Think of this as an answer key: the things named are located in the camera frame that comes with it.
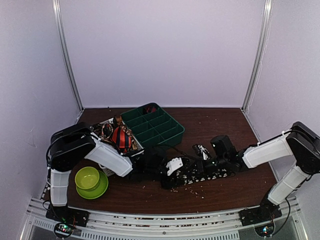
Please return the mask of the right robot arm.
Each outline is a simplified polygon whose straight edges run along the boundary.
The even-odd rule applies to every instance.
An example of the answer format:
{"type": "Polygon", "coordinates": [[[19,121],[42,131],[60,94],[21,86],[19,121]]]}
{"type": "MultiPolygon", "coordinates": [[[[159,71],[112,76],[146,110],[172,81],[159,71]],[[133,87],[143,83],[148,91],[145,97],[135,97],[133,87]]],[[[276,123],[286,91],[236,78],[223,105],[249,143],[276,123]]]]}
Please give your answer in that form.
{"type": "Polygon", "coordinates": [[[265,194],[256,210],[259,220],[268,220],[293,191],[307,179],[320,172],[320,137],[302,122],[295,122],[289,130],[237,151],[227,135],[218,135],[210,140],[215,151],[209,151],[200,144],[193,145],[196,155],[201,158],[196,166],[200,178],[210,178],[223,172],[234,174],[245,172],[262,164],[293,157],[295,163],[265,194]]]}

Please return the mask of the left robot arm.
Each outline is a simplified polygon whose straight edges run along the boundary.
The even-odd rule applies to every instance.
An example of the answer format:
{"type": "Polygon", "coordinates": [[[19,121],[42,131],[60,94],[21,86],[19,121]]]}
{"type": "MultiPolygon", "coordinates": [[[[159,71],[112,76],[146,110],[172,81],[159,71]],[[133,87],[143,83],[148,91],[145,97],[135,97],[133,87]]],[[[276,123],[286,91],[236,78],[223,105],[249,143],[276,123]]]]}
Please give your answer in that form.
{"type": "Polygon", "coordinates": [[[52,213],[61,222],[72,218],[68,207],[69,175],[83,159],[105,167],[117,176],[138,180],[157,176],[171,178],[183,166],[181,158],[165,161],[152,149],[138,149],[130,129],[111,123],[89,126],[80,122],[54,133],[47,149],[50,204],[52,213]]]}

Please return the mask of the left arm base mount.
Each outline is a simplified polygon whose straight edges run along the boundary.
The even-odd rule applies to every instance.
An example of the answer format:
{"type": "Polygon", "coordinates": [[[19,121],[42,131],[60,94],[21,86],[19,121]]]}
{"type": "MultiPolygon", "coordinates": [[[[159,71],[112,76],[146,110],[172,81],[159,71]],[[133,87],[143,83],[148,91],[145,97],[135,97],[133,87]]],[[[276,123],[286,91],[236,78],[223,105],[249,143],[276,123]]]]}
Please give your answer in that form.
{"type": "Polygon", "coordinates": [[[53,207],[46,211],[45,217],[57,222],[67,223],[79,227],[86,227],[90,213],[75,208],[53,207]]]}

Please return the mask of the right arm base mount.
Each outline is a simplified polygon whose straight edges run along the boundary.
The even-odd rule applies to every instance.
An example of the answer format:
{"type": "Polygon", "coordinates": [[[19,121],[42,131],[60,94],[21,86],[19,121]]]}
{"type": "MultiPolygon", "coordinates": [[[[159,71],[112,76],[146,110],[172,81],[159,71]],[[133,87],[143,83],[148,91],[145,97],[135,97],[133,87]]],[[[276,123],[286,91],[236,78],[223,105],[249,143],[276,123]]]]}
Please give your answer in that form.
{"type": "Polygon", "coordinates": [[[279,218],[282,216],[282,212],[279,209],[271,212],[270,210],[267,210],[261,206],[243,209],[238,214],[242,226],[255,225],[262,222],[271,221],[274,218],[279,218]]]}

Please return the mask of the black white floral tie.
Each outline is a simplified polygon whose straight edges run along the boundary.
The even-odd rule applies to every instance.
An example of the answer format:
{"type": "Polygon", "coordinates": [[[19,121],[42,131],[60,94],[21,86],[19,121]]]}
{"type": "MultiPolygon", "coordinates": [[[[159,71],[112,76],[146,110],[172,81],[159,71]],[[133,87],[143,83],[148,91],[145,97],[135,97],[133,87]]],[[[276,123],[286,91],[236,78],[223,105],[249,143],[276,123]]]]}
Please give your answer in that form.
{"type": "Polygon", "coordinates": [[[218,169],[213,172],[198,172],[196,169],[190,171],[178,171],[175,178],[175,187],[190,185],[193,183],[216,180],[221,178],[228,178],[235,175],[235,172],[227,170],[225,168],[218,169]]]}

